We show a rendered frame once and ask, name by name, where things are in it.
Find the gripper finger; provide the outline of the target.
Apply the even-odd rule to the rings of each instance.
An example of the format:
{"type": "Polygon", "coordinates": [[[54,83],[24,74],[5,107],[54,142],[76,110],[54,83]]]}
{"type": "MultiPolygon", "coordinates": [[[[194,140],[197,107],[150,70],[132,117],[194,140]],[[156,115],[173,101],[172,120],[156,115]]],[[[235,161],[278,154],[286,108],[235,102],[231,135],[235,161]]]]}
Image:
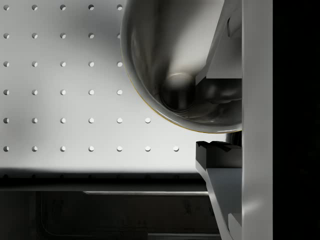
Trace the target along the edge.
{"type": "Polygon", "coordinates": [[[212,104],[242,99],[242,0],[224,0],[196,92],[212,104]]]}
{"type": "Polygon", "coordinates": [[[242,212],[242,148],[222,141],[197,141],[195,167],[204,179],[222,240],[236,240],[229,214],[242,212]]]}

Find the yellow mug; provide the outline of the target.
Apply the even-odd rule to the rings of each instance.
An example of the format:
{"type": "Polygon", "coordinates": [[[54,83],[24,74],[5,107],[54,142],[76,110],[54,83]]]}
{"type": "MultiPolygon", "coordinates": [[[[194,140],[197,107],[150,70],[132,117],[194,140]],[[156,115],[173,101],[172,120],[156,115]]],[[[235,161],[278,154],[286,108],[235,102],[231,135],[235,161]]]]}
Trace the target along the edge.
{"type": "Polygon", "coordinates": [[[127,0],[120,45],[128,77],[167,121],[196,132],[242,130],[242,98],[210,103],[196,92],[224,0],[127,0]]]}

